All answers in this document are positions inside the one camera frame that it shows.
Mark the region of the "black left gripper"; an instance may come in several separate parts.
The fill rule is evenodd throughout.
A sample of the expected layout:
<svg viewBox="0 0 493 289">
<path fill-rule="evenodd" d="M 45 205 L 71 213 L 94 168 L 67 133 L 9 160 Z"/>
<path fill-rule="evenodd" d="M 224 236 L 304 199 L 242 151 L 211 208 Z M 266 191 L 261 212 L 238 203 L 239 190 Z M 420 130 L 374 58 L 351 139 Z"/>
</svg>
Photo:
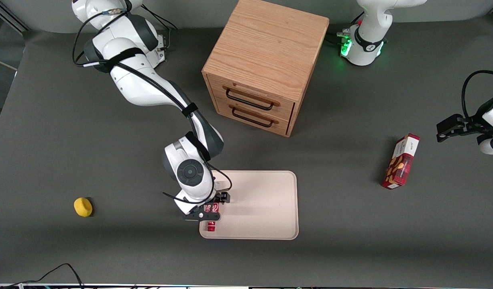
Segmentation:
<svg viewBox="0 0 493 289">
<path fill-rule="evenodd" d="M 478 134 L 479 138 L 489 135 L 489 124 L 484 120 L 483 114 L 454 114 L 437 124 L 437 130 L 448 130 L 437 133 L 437 142 L 441 143 L 455 136 L 468 136 Z"/>
</svg>

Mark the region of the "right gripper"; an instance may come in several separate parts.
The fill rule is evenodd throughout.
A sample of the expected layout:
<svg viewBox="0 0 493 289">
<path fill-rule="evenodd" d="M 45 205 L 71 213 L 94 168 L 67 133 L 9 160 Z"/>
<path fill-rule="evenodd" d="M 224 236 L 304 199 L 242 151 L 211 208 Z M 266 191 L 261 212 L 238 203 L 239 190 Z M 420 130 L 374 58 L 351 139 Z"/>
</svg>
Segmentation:
<svg viewBox="0 0 493 289">
<path fill-rule="evenodd" d="M 219 221 L 221 215 L 219 212 L 203 212 L 193 209 L 201 207 L 210 202 L 215 197 L 216 203 L 230 203 L 228 192 L 217 193 L 215 188 L 204 189 L 182 189 L 175 197 L 174 201 L 177 207 L 185 214 L 184 221 Z"/>
</svg>

